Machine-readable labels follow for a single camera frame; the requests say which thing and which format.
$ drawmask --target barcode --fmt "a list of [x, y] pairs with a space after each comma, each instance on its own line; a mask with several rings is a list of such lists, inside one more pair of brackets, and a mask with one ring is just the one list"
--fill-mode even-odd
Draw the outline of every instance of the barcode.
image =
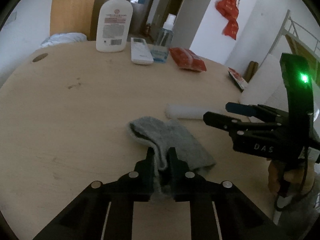
[[122, 40], [111, 40], [110, 41], [110, 45], [113, 46], [113, 45], [121, 45], [122, 43]]

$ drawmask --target table surface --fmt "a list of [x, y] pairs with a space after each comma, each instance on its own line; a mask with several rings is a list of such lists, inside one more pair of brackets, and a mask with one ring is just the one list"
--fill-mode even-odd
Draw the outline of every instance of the table surface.
[[[168, 103], [225, 113], [227, 102], [238, 102], [227, 68], [204, 61], [203, 73], [178, 69], [170, 56], [166, 64], [135, 65], [129, 44], [100, 53], [95, 42], [33, 53], [0, 90], [0, 210], [16, 235], [32, 239], [92, 181], [115, 181], [145, 158], [147, 147], [127, 134], [129, 121], [167, 121]], [[234, 152], [227, 132], [201, 120], [181, 123], [217, 161], [206, 179], [230, 180], [271, 217], [268, 162]], [[132, 239], [166, 238], [191, 238], [188, 203], [135, 203]]]

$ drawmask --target white remote control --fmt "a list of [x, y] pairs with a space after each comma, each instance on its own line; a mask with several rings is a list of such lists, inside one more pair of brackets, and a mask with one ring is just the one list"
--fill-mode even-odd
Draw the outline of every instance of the white remote control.
[[145, 39], [131, 38], [131, 61], [139, 65], [153, 63], [153, 57]]

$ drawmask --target led light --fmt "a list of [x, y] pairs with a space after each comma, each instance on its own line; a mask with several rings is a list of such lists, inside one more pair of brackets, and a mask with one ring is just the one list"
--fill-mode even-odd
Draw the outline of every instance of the led light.
[[301, 74], [301, 80], [305, 83], [307, 83], [309, 81], [309, 78], [307, 75]]

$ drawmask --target silver rivet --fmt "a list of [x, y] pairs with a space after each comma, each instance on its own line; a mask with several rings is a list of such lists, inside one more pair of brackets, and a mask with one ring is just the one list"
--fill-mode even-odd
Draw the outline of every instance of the silver rivet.
[[132, 178], [132, 179], [134, 179], [134, 178], [136, 178], [138, 176], [139, 176], [139, 173], [137, 173], [136, 171], [129, 172], [129, 177]]
[[192, 171], [187, 171], [185, 173], [185, 176], [189, 179], [192, 179], [195, 176], [195, 174]]
[[226, 181], [222, 182], [222, 185], [223, 185], [223, 187], [231, 188], [233, 184], [232, 184], [232, 182], [226, 180]]
[[98, 187], [101, 186], [101, 184], [102, 184], [102, 183], [101, 183], [100, 181], [97, 181], [97, 180], [96, 180], [96, 181], [94, 181], [94, 182], [91, 183], [91, 187], [92, 187], [92, 188], [98, 188]]

